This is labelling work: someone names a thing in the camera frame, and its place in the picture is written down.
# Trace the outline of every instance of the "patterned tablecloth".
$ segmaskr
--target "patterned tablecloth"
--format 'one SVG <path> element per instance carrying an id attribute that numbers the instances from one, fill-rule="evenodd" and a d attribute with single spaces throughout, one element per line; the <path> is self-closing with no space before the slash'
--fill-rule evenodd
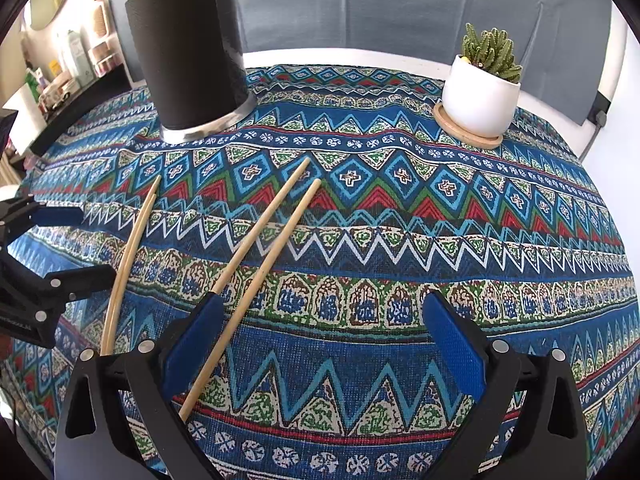
<path id="1" fill-rule="evenodd" d="M 228 478 L 413 479 L 471 406 L 421 321 L 435 286 L 523 352 L 559 347 L 574 371 L 589 475 L 638 411 L 638 298 L 620 237 L 558 133 L 517 110 L 496 150 L 443 133 L 442 82 L 351 66 L 248 71 L 256 111 L 237 128 L 169 146 L 146 89 L 78 121 L 33 171 L 39 200 L 84 207 L 81 228 L 36 228 L 12 245 L 40 274 L 115 267 L 157 174 L 116 348 L 184 316 L 304 156 L 308 170 L 224 292 L 230 312 L 309 183 L 306 211 L 188 421 Z M 96 348 L 108 294 L 70 303 L 53 351 L 15 342 L 6 378 L 43 452 L 79 351 Z M 180 404 L 182 398 L 176 398 Z M 516 395 L 487 464 L 522 405 Z M 162 464 L 130 396 L 145 459 Z"/>

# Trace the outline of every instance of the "metal base ring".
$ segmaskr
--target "metal base ring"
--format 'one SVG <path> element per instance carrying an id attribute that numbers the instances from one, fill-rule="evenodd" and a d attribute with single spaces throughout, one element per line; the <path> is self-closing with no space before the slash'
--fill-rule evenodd
<path id="1" fill-rule="evenodd" d="M 254 110 L 256 104 L 255 95 L 249 90 L 249 97 L 247 97 L 246 101 L 238 108 L 209 123 L 184 128 L 182 130 L 170 130 L 161 124 L 160 139 L 167 144 L 182 144 L 184 142 L 191 142 L 192 140 L 203 139 L 211 134 L 226 130 L 233 124 L 239 123 L 239 121 L 242 121 Z"/>

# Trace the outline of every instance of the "white ceramic pot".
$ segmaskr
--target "white ceramic pot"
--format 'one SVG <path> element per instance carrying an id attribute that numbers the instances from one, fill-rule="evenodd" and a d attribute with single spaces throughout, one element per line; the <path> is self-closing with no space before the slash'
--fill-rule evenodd
<path id="1" fill-rule="evenodd" d="M 509 83 L 456 56 L 442 89 L 442 106 L 466 131 L 497 137 L 511 124 L 519 94 L 520 83 Z"/>

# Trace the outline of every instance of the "red triangle pattern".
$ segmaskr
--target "red triangle pattern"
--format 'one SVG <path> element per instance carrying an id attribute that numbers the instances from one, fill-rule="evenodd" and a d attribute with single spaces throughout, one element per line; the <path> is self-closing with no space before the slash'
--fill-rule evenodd
<path id="1" fill-rule="evenodd" d="M 445 216 L 428 196 L 414 209 L 414 216 L 433 218 L 434 220 L 446 220 Z"/>
<path id="2" fill-rule="evenodd" d="M 51 394 L 42 399 L 40 401 L 40 405 L 47 411 L 49 418 L 56 416 L 56 407 L 53 403 L 53 396 Z"/>
<path id="3" fill-rule="evenodd" d="M 209 184 L 207 187 L 198 192 L 202 196 L 206 196 L 213 200 L 226 200 L 226 182 L 224 178 Z"/>
<path id="4" fill-rule="evenodd" d="M 469 205 L 466 208 L 465 218 L 473 218 L 474 220 L 481 220 L 483 222 L 488 222 L 487 218 L 482 206 L 478 203 L 478 200 L 471 197 L 469 200 Z"/>
<path id="5" fill-rule="evenodd" d="M 580 238 L 580 240 L 588 240 L 589 237 L 587 236 L 587 233 L 584 232 L 584 229 L 580 226 L 580 224 L 578 224 L 578 228 L 576 229 L 576 233 L 578 238 Z"/>
<path id="6" fill-rule="evenodd" d="M 505 227 L 510 227 L 515 231 L 524 229 L 520 221 L 514 216 L 514 214 L 508 208 L 504 210 L 500 224 Z"/>
<path id="7" fill-rule="evenodd" d="M 318 191 L 316 191 L 314 199 L 309 204 L 309 207 L 317 207 L 320 209 L 338 209 L 337 205 L 335 205 L 334 200 L 323 188 L 320 188 Z"/>
<path id="8" fill-rule="evenodd" d="M 256 191 L 251 198 L 247 199 L 247 203 L 258 205 L 264 202 L 265 205 L 269 205 L 274 198 L 276 198 L 276 193 L 273 190 L 273 184 L 270 182 Z"/>
<path id="9" fill-rule="evenodd" d="M 551 234 L 551 229 L 549 229 L 549 227 L 546 225 L 546 222 L 538 215 L 534 215 L 533 217 L 533 225 L 531 226 L 531 230 L 537 231 L 539 233 Z"/>
<path id="10" fill-rule="evenodd" d="M 125 180 L 122 184 L 120 184 L 120 187 L 116 190 L 118 192 L 127 192 L 127 189 L 129 189 L 129 179 Z"/>
<path id="11" fill-rule="evenodd" d="M 574 237 L 572 232 L 569 231 L 567 226 L 564 225 L 564 222 L 562 222 L 561 220 L 558 221 L 558 236 L 563 236 L 565 238 L 573 238 Z"/>
<path id="12" fill-rule="evenodd" d="M 127 187 L 129 187 L 128 182 L 129 182 L 129 179 L 127 179 L 127 180 L 125 181 L 125 184 L 127 184 Z M 141 196 L 142 198 L 146 197 L 146 196 L 148 195 L 149 190 L 151 189 L 151 186 L 153 185 L 153 183 L 154 183 L 153 181 L 149 182 L 149 183 L 148 183 L 148 185 L 146 185 L 145 187 L 143 187 L 143 188 L 141 188 L 141 189 L 137 190 L 137 191 L 135 192 L 135 194 L 136 194 L 136 195 L 138 195 L 138 196 Z"/>
<path id="13" fill-rule="evenodd" d="M 374 187 L 371 190 L 371 192 L 366 197 L 364 197 L 364 199 L 362 199 L 362 201 L 358 205 L 358 208 L 370 209 L 376 205 L 381 205 L 382 207 L 386 207 L 386 208 L 398 207 L 398 204 L 396 204 L 396 201 L 392 199 L 389 196 L 389 193 L 387 193 L 380 186 Z"/>
<path id="14" fill-rule="evenodd" d="M 113 184 L 113 179 L 109 178 L 105 180 L 103 183 L 98 184 L 98 186 L 94 188 L 94 191 L 96 193 L 107 193 L 110 191 L 112 184 Z"/>
<path id="15" fill-rule="evenodd" d="M 187 184 L 186 180 L 183 180 L 180 184 L 176 184 L 169 191 L 165 192 L 164 196 L 168 198 L 183 198 L 186 200 L 189 197 L 189 184 Z"/>
<path id="16" fill-rule="evenodd" d="M 24 386 L 26 387 L 28 392 L 32 392 L 35 387 L 36 379 L 35 373 L 33 369 L 25 373 L 24 375 Z"/>

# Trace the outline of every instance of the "chopstick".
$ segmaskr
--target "chopstick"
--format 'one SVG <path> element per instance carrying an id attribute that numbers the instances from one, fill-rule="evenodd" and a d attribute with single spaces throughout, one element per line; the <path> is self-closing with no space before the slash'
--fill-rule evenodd
<path id="1" fill-rule="evenodd" d="M 280 207 L 280 203 L 289 194 L 291 188 L 296 184 L 300 176 L 302 176 L 309 162 L 310 159 L 308 157 L 305 157 L 296 171 L 294 171 L 284 183 L 284 186 L 280 188 L 275 198 L 267 206 L 267 209 L 265 209 L 264 213 L 262 213 L 260 218 L 258 218 L 258 221 L 255 223 L 254 227 L 242 239 L 238 250 L 234 253 L 231 261 L 229 261 L 229 263 L 225 267 L 225 270 L 222 271 L 222 274 L 220 274 L 219 278 L 216 280 L 216 283 L 213 285 L 213 288 L 211 289 L 212 292 L 220 294 L 223 290 L 225 290 L 226 284 L 229 282 L 234 272 L 236 272 L 238 265 L 240 265 L 240 262 L 248 253 L 249 248 L 251 248 L 251 246 L 254 244 L 257 237 L 264 229 L 265 225 L 267 225 L 267 222 L 269 222 L 270 218 L 276 212 L 276 209 Z"/>
<path id="2" fill-rule="evenodd" d="M 180 418 L 183 421 L 186 421 L 187 418 L 189 418 L 193 407 L 196 405 L 196 402 L 198 402 L 200 394 L 209 382 L 211 373 L 218 364 L 218 361 L 220 361 L 220 358 L 224 354 L 226 347 L 231 342 L 231 338 L 234 336 L 236 329 L 240 325 L 244 314 L 249 309 L 255 295 L 258 293 L 258 290 L 260 290 L 260 287 L 264 283 L 265 277 L 271 270 L 271 267 L 276 261 L 276 258 L 280 255 L 280 252 L 286 245 L 293 230 L 298 225 L 300 218 L 302 218 L 303 213 L 306 211 L 306 208 L 308 207 L 309 203 L 313 199 L 316 191 L 318 191 L 318 188 L 320 186 L 322 186 L 322 181 L 319 178 L 316 178 L 312 182 L 309 189 L 306 190 L 306 193 L 302 197 L 302 200 L 300 200 L 300 203 L 291 215 L 291 218 L 274 241 L 271 249 L 269 250 L 269 253 L 262 262 L 262 265 L 255 273 L 254 278 L 252 279 L 249 288 L 244 293 L 244 296 L 242 296 L 238 307 L 234 310 L 233 314 L 229 318 L 229 321 L 227 321 L 222 334 L 220 334 L 220 337 L 218 338 L 218 341 L 216 341 L 211 354 L 207 358 L 207 361 L 204 363 L 202 370 L 200 370 L 198 377 L 193 383 L 193 387 L 187 394 L 186 399 L 184 399 L 184 404 L 182 405 L 179 412 Z"/>
<path id="3" fill-rule="evenodd" d="M 136 218 L 136 222 L 131 229 L 127 245 L 125 245 L 124 251 L 122 251 L 122 258 L 120 259 L 120 265 L 118 266 L 118 272 L 116 273 L 116 280 L 113 283 L 113 288 L 111 289 L 107 315 L 104 318 L 104 329 L 102 330 L 102 339 L 100 342 L 100 355 L 113 353 L 116 329 L 118 327 L 118 316 L 120 315 L 122 299 L 127 288 L 127 282 L 129 281 L 129 273 L 131 272 L 133 260 L 138 252 L 138 245 L 140 244 L 140 239 L 142 238 L 146 223 L 149 220 L 151 211 L 153 210 L 154 202 L 156 201 L 156 191 L 158 190 L 159 184 L 160 175 L 156 177 L 151 188 L 149 188 L 145 201 L 140 208 L 138 218 Z"/>

